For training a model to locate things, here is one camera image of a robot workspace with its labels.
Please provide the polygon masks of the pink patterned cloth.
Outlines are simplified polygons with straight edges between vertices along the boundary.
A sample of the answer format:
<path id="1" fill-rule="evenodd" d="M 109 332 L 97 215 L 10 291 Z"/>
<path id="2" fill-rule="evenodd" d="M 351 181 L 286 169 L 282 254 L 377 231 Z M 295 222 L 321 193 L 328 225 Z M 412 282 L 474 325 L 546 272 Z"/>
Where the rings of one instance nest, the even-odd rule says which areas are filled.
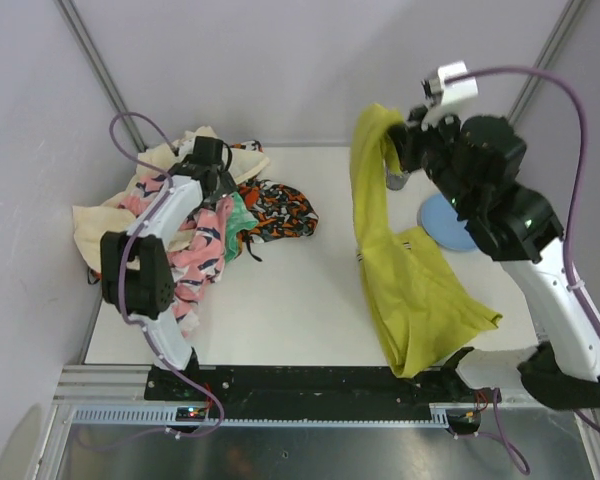
<path id="1" fill-rule="evenodd" d="M 233 208 L 233 197 L 226 196 L 189 214 L 168 247 L 175 283 L 171 307 L 185 338 L 200 324 L 205 288 L 219 281 L 224 270 L 226 227 Z"/>

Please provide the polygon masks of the cream yellow cloth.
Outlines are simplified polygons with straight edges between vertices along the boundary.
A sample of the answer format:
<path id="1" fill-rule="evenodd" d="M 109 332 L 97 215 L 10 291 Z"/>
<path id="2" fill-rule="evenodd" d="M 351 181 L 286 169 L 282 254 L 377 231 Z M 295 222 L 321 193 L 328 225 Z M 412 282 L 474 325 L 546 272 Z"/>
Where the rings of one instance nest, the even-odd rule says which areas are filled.
<path id="1" fill-rule="evenodd" d="M 107 231 L 121 232 L 126 230 L 141 214 L 141 209 L 151 203 L 150 200 L 131 200 L 126 198 L 135 195 L 136 185 L 153 173 L 148 164 L 162 170 L 171 168 L 183 155 L 190 152 L 194 140 L 198 136 L 215 138 L 217 134 L 209 126 L 202 126 L 195 131 L 187 131 L 184 136 L 165 142 L 137 155 L 142 162 L 136 167 L 126 189 L 117 193 L 99 206 L 73 208 L 74 240 L 86 264 L 94 271 L 101 270 L 100 239 Z M 255 140 L 231 146 L 233 155 L 229 172 L 237 184 L 241 184 L 260 174 L 269 164 L 270 159 L 262 151 Z"/>

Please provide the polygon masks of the yellow green cloth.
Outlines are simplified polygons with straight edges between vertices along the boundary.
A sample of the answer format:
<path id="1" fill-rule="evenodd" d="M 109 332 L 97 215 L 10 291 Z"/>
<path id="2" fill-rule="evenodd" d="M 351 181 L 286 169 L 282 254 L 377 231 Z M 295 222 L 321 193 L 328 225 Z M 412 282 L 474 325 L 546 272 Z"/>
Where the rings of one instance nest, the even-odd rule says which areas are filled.
<path id="1" fill-rule="evenodd" d="M 389 224 L 385 173 L 399 167 L 388 131 L 404 121 L 377 103 L 359 115 L 350 146 L 353 228 L 364 296 L 395 377 L 412 379 L 495 330 L 501 314 L 474 299 L 421 227 Z"/>

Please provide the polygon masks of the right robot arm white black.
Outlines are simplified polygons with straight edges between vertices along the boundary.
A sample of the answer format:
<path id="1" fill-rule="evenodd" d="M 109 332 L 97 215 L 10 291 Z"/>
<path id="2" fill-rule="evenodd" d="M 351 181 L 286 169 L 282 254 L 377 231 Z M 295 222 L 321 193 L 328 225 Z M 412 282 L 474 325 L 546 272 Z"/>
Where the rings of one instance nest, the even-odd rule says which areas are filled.
<path id="1" fill-rule="evenodd" d="M 563 259 L 566 232 L 550 202 L 516 179 L 527 144 L 503 117 L 446 116 L 424 106 L 389 123 L 403 172 L 423 171 L 477 248 L 514 280 L 546 338 L 517 367 L 522 387 L 554 410 L 600 409 L 600 318 Z"/>

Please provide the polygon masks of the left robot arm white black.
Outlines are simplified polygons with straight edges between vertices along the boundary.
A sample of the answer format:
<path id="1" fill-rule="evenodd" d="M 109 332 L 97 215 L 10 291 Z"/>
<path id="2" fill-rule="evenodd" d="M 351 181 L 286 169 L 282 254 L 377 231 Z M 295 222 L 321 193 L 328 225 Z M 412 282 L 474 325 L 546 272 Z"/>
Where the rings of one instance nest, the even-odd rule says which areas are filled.
<path id="1" fill-rule="evenodd" d="M 141 181 L 128 229 L 100 240 L 103 298 L 141 328 L 162 369 L 183 371 L 192 361 L 186 316 L 224 268 L 231 162 L 225 142 L 195 138 L 181 161 Z"/>

